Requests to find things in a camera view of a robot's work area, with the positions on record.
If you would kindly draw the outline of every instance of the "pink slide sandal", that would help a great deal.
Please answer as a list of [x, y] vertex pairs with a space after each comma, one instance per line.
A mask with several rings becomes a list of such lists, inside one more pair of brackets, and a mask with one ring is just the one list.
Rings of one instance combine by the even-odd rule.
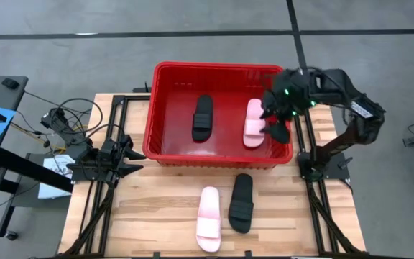
[[220, 194], [214, 187], [205, 187], [202, 190], [195, 238], [206, 252], [214, 253], [220, 249]]
[[244, 126], [244, 145], [247, 147], [258, 147], [265, 140], [265, 134], [260, 132], [266, 126], [266, 121], [259, 118], [262, 114], [262, 100], [251, 99], [247, 104]]

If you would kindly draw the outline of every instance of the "wooden table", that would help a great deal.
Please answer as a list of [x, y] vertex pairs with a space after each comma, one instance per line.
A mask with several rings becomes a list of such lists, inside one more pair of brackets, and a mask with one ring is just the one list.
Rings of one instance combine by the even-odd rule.
[[[103, 124], [109, 120], [114, 94], [97, 94], [95, 102], [103, 110]], [[125, 132], [132, 136], [134, 150], [142, 153], [144, 126], [148, 101], [129, 102]], [[329, 107], [318, 105], [310, 111], [316, 140], [323, 145], [336, 137]], [[116, 123], [119, 121], [119, 110]], [[98, 123], [99, 113], [94, 107], [89, 125]], [[301, 121], [308, 141], [304, 119]], [[199, 196], [205, 186], [215, 186], [221, 195], [222, 243], [217, 256], [253, 255], [317, 255], [311, 213], [305, 183], [300, 178], [295, 157], [298, 141], [293, 128], [294, 156], [290, 163], [270, 171], [223, 168], [164, 168], [156, 161], [136, 163], [144, 168], [120, 180], [111, 213], [106, 256], [206, 256], [196, 243], [196, 217]], [[100, 147], [106, 128], [92, 136]], [[248, 173], [254, 180], [254, 212], [248, 234], [239, 234], [230, 227], [227, 215], [235, 176]], [[337, 180], [327, 180], [327, 192], [333, 219], [344, 234], [359, 249], [364, 241], [350, 190]], [[60, 252], [68, 249], [78, 237], [81, 217], [86, 203], [89, 183], [75, 185]], [[326, 226], [321, 220], [326, 250], [330, 249]], [[95, 231], [92, 251], [98, 250], [101, 223]]]

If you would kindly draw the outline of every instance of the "black desk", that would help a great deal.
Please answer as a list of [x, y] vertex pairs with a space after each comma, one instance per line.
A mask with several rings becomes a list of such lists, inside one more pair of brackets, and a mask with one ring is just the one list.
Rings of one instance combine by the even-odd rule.
[[[1, 82], [5, 78], [11, 78], [17, 81], [20, 86], [17, 89], [10, 89], [6, 86], [3, 86]], [[5, 109], [17, 110], [17, 107], [22, 100], [25, 86], [27, 85], [28, 78], [25, 76], [0, 76], [0, 107]], [[0, 146], [4, 139], [7, 129], [0, 136]], [[27, 176], [31, 178], [29, 182], [41, 182], [48, 185], [60, 188], [64, 191], [71, 192], [73, 190], [73, 185], [70, 182], [69, 178], [61, 176], [51, 170], [48, 170], [41, 165], [31, 162], [29, 159], [24, 159], [15, 155], [14, 153], [9, 152], [3, 148], [0, 148], [0, 191], [5, 191], [11, 193], [13, 197], [15, 194], [23, 191], [25, 188], [24, 184], [19, 184], [22, 177], [19, 177], [17, 182], [8, 181], [4, 179], [6, 169], [14, 171], [22, 176]], [[4, 213], [3, 219], [0, 224], [0, 237], [3, 237], [7, 225], [9, 224], [12, 212], [14, 207], [12, 204], [13, 201], [8, 203], [6, 211]]]

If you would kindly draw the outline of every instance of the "black slide sandal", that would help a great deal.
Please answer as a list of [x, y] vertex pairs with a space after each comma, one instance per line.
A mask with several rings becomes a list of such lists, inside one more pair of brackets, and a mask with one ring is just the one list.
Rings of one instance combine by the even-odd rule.
[[231, 204], [229, 205], [228, 220], [233, 230], [243, 234], [250, 231], [252, 223], [252, 189], [253, 180], [251, 176], [241, 173], [236, 177]]
[[206, 141], [212, 134], [213, 102], [209, 95], [202, 95], [193, 114], [192, 136], [194, 141]]

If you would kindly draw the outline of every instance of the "gray concrete floor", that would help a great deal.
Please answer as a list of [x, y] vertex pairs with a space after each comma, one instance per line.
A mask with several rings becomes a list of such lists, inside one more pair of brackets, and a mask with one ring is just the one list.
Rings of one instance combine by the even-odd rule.
[[[294, 4], [300, 29], [414, 29], [414, 1]], [[0, 0], [0, 34], [290, 28], [283, 0]], [[346, 152], [354, 156], [349, 165], [354, 199], [368, 251], [414, 258], [414, 148], [402, 145], [406, 127], [414, 123], [414, 35], [303, 36], [302, 41], [308, 64], [343, 68], [359, 90], [387, 110], [378, 140]], [[298, 66], [292, 36], [0, 40], [0, 75], [28, 76], [28, 91], [56, 102], [130, 92], [151, 83], [154, 67], [164, 60]], [[50, 107], [26, 95], [19, 111], [38, 125]], [[333, 115], [342, 132], [341, 113]], [[14, 121], [23, 124], [19, 115]], [[12, 129], [3, 147], [20, 155], [46, 152]], [[0, 194], [0, 202], [6, 199]], [[9, 228], [20, 238], [0, 239], [0, 258], [52, 255], [66, 211], [16, 209]]]

